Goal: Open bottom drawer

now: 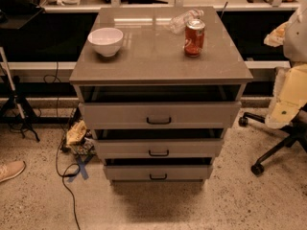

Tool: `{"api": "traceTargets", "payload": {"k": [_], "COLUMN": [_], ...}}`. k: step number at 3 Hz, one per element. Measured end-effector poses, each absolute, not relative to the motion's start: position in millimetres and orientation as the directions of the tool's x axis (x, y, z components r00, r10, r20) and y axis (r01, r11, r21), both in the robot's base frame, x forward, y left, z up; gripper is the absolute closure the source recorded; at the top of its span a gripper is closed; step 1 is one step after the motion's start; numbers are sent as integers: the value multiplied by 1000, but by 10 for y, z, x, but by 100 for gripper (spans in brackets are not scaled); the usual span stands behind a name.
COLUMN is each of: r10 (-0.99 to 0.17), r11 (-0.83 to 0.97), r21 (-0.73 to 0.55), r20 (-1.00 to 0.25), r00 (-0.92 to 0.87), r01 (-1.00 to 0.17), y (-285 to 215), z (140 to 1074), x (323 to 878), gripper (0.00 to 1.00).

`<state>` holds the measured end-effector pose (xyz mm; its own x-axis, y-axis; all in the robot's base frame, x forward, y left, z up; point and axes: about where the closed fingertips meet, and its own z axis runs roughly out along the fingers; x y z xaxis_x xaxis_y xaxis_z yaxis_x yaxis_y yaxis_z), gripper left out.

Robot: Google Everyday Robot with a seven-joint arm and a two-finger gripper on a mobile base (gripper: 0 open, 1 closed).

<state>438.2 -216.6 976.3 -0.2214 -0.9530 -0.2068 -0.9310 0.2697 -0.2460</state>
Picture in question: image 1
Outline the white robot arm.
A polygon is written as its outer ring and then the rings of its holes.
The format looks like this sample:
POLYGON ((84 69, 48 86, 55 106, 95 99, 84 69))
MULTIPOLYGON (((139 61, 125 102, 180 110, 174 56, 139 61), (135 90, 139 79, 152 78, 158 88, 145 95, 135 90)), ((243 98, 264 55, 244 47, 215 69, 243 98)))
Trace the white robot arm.
POLYGON ((288 21, 268 34, 264 43, 283 46, 283 54, 292 64, 289 70, 277 70, 273 99, 265 118, 268 127, 282 128, 307 104, 307 0, 288 21))

